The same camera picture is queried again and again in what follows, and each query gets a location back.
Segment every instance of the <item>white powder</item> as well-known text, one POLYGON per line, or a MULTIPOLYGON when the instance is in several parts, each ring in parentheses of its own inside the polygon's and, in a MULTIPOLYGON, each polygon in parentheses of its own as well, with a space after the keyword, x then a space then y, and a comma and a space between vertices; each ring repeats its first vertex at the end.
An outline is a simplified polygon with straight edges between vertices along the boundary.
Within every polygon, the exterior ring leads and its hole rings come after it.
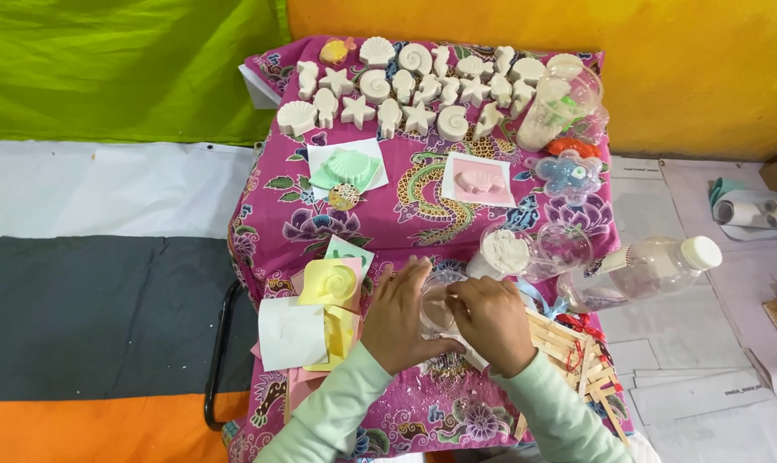
POLYGON ((497 230, 480 245, 489 265, 503 274, 521 274, 528 266, 531 250, 525 240, 511 230, 497 230))

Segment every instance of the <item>plastic cup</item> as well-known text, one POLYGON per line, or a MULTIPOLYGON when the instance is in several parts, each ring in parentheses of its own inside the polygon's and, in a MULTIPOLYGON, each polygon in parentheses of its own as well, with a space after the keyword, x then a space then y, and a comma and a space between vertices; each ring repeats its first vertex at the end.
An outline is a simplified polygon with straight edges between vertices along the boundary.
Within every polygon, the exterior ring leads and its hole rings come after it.
POLYGON ((558 222, 549 222, 538 231, 534 242, 536 258, 528 265, 523 278, 539 283, 587 265, 594 258, 594 248, 578 228, 558 222))
POLYGON ((501 280, 508 276, 519 276, 523 274, 523 272, 528 267, 529 261, 534 256, 536 256, 534 241, 531 237, 528 236, 528 232, 526 230, 518 226, 511 225, 510 223, 495 223, 487 226, 486 229, 483 230, 483 233, 480 236, 480 248, 477 249, 477 251, 474 253, 472 259, 468 261, 468 265, 466 266, 466 273, 469 277, 475 279, 488 276, 496 280, 501 280), (515 238, 526 242, 529 249, 529 258, 523 264, 522 268, 500 267, 495 263, 494 259, 490 259, 489 256, 485 256, 483 254, 483 242, 487 237, 498 230, 510 230, 515 234, 515 238))
POLYGON ((438 337, 440 334, 456 336, 460 334, 455 323, 455 317, 445 305, 445 287, 451 283, 464 281, 466 276, 452 270, 437 270, 429 274, 421 289, 422 309, 420 321, 423 323, 423 334, 428 337, 438 337))
POLYGON ((602 100, 602 82, 585 66, 558 63, 538 80, 537 96, 517 130, 517 146, 538 152, 602 100))

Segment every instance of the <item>hand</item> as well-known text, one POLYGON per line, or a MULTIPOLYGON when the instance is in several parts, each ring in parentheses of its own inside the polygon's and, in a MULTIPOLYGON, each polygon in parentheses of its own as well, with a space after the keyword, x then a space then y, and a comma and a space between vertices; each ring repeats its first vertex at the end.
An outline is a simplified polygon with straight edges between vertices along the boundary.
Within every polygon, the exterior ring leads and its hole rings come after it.
POLYGON ((446 305, 465 340, 504 378, 517 376, 538 354, 515 284, 489 277, 446 287, 446 305))
POLYGON ((431 272, 429 259, 412 256, 392 279, 393 270, 391 264, 383 268, 363 323, 360 342, 374 360, 394 376, 443 352, 465 353, 466 348, 456 340, 420 336, 420 290, 431 272))

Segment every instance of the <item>light green sleeve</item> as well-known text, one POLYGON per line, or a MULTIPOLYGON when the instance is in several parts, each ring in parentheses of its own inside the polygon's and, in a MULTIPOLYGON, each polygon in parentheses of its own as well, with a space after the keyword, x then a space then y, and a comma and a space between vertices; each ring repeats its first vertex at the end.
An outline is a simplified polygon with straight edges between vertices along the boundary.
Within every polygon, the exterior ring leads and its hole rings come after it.
POLYGON ((509 395, 526 417, 528 430, 540 454, 552 463, 630 463, 629 449, 602 425, 602 420, 554 371, 546 354, 537 357, 520 374, 503 379, 489 377, 509 395))
POLYGON ((354 448, 357 427, 369 406, 393 380, 358 342, 255 461, 331 462, 338 453, 347 454, 354 448))

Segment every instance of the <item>yellow wall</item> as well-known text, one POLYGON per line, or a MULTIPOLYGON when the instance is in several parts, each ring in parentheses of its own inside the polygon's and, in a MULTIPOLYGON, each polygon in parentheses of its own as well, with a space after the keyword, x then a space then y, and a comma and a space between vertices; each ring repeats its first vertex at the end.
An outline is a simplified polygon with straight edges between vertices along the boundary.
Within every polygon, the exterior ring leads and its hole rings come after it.
POLYGON ((612 151, 765 160, 777 150, 777 0, 288 0, 288 14, 295 39, 604 49, 612 151), (494 6, 470 12, 484 4, 494 6))

